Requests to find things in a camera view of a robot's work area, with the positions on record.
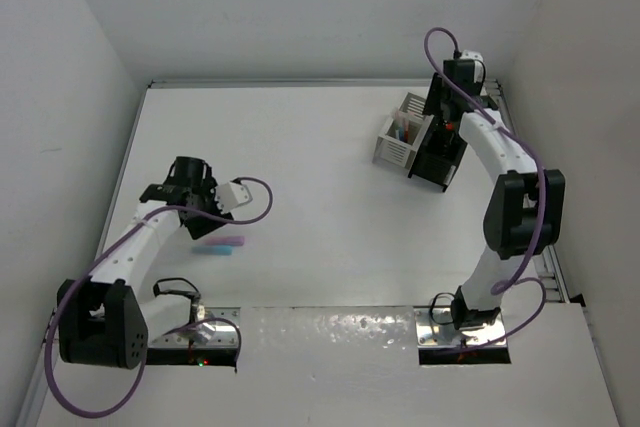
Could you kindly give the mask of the purple highlighter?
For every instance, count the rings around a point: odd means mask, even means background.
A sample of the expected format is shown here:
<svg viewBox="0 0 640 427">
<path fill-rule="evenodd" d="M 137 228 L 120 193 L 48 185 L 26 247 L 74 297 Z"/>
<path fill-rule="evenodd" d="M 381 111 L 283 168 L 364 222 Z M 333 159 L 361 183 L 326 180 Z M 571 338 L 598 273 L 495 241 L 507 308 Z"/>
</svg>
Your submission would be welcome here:
<svg viewBox="0 0 640 427">
<path fill-rule="evenodd" d="M 244 236 L 216 236 L 211 237 L 205 241 L 207 245 L 211 246 L 231 246 L 239 247 L 245 243 Z"/>
</svg>

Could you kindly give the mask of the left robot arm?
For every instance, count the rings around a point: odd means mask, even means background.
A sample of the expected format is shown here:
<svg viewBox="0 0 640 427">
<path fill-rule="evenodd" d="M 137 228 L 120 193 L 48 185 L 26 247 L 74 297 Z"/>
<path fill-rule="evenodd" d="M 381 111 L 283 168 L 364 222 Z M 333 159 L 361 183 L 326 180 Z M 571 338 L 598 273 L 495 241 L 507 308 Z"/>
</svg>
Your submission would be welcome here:
<svg viewBox="0 0 640 427">
<path fill-rule="evenodd" d="M 67 280 L 61 285 L 58 338 L 65 362 L 133 369 L 145 360 L 154 340 L 194 321 L 198 294 L 155 290 L 152 299 L 142 301 L 142 284 L 178 229 L 199 239 L 231 219 L 218 209 L 217 186 L 205 161 L 176 158 L 165 180 L 149 185 L 140 196 L 114 252 L 81 284 Z"/>
</svg>

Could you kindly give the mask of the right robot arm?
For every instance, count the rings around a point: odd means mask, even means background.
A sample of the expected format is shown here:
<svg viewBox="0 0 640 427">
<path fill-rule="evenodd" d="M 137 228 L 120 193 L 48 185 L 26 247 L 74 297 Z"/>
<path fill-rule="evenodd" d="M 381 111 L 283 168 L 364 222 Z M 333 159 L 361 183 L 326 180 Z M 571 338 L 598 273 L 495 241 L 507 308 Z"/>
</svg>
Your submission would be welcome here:
<svg viewBox="0 0 640 427">
<path fill-rule="evenodd" d="M 541 167 L 483 94 L 485 75 L 477 53 L 455 52 L 444 61 L 431 80 L 423 108 L 431 122 L 411 169 L 448 188 L 465 151 L 472 149 L 494 184 L 483 219 L 485 249 L 451 302 L 457 329 L 498 317 L 504 292 L 533 256 L 558 240 L 565 194 L 564 175 Z"/>
</svg>

